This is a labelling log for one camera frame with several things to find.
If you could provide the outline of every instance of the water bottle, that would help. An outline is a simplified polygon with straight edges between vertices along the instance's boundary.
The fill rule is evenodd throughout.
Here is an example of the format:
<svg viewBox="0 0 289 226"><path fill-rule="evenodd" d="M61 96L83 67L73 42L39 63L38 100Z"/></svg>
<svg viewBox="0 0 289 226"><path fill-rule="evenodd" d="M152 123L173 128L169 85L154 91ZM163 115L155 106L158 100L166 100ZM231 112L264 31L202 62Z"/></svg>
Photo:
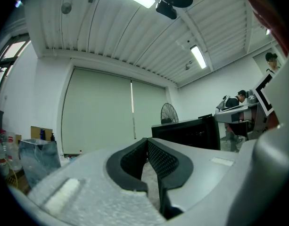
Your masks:
<svg viewBox="0 0 289 226"><path fill-rule="evenodd" d="M7 146L8 138L7 138L5 130L1 130L0 139L2 141L2 146L3 146L3 149L4 149L4 153L6 155L6 146Z"/></svg>
<svg viewBox="0 0 289 226"><path fill-rule="evenodd" d="M18 146L13 142L13 137L8 137L6 145L7 160L10 164L10 168L13 171L18 171L22 168L22 164L18 157Z"/></svg>
<svg viewBox="0 0 289 226"><path fill-rule="evenodd" d="M3 177L7 176L9 173L9 166L6 162L4 149L0 143L0 173Z"/></svg>

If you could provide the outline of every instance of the man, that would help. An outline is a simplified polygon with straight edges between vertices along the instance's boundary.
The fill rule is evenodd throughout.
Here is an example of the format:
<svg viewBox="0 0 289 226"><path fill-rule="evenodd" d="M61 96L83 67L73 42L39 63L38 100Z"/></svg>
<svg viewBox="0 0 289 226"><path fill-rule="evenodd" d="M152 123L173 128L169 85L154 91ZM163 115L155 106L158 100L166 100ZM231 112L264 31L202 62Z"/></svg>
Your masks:
<svg viewBox="0 0 289 226"><path fill-rule="evenodd" d="M232 97L229 98L226 102L226 104L224 105L225 109L229 109L235 106L238 106L239 103L243 103L245 101L245 99L247 98L247 92L244 90L241 90L238 92L238 95L236 97ZM242 113L242 115L233 115L236 116L235 120L239 120L239 119L244 119L245 115ZM231 152L239 152L239 150L237 149L237 143L239 142L239 137L237 135L235 135L235 133L233 132L233 130L231 129L232 127L237 127L238 125L234 125L234 124L225 124L225 128L226 128L226 137L227 139L230 140L230 151Z"/></svg>
<svg viewBox="0 0 289 226"><path fill-rule="evenodd" d="M238 106L239 103L243 103L245 99L247 98L247 92L243 89L238 92L238 95L236 97L232 97L229 100L227 100L225 109L232 108L235 106Z"/></svg>
<svg viewBox="0 0 289 226"><path fill-rule="evenodd" d="M277 66L277 55L273 53L266 53L266 60L268 65L270 66L270 69L267 69L267 71L270 71L273 74L276 74L280 67Z"/></svg>

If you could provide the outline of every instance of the white wall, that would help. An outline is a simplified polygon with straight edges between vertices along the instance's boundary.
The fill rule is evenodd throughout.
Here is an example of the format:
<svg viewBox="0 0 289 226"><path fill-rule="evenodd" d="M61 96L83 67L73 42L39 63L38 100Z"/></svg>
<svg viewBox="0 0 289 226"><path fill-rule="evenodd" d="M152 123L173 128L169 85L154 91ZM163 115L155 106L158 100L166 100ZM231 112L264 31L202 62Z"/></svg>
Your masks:
<svg viewBox="0 0 289 226"><path fill-rule="evenodd" d="M262 78L262 73L251 56L246 56L225 66L179 91L181 120L196 119L214 114L215 107L225 95L236 96L241 89L249 90Z"/></svg>
<svg viewBox="0 0 289 226"><path fill-rule="evenodd" d="M269 49L269 50L265 51L264 53L259 54L253 58L262 74L265 74L267 69L270 68L267 61L266 61L266 57L265 57L266 53L268 53L268 52L273 53L272 49Z"/></svg>
<svg viewBox="0 0 289 226"><path fill-rule="evenodd" d="M174 87L167 87L165 89L165 92L166 92L166 99L168 103L170 103L175 108L177 115L179 117L179 120L181 120L180 114L182 112L181 112L181 100L180 100L179 90L180 89L177 89Z"/></svg>
<svg viewBox="0 0 289 226"><path fill-rule="evenodd" d="M3 128L30 138L30 126L53 129L70 59L38 59L30 43L16 60L0 92Z"/></svg>

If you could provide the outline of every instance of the computer monitor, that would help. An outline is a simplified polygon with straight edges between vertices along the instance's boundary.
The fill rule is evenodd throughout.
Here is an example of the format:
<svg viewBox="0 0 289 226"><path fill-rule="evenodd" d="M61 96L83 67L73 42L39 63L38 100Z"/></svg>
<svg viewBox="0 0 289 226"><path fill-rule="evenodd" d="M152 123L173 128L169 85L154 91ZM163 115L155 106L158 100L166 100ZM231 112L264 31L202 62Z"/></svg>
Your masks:
<svg viewBox="0 0 289 226"><path fill-rule="evenodd" d="M183 145L220 150L218 123L213 116L152 126L152 136Z"/></svg>

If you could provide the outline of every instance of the window blind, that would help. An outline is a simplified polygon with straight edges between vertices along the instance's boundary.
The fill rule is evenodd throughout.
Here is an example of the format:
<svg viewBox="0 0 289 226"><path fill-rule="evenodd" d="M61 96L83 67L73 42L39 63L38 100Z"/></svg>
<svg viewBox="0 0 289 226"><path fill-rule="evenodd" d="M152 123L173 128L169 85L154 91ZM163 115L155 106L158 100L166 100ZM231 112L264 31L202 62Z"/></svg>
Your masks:
<svg viewBox="0 0 289 226"><path fill-rule="evenodd" d="M161 124L161 109L167 103L165 89L138 81L133 81L132 87L137 140L151 137L152 125Z"/></svg>
<svg viewBox="0 0 289 226"><path fill-rule="evenodd" d="M133 142L130 80L75 69L63 110L64 153L87 153Z"/></svg>

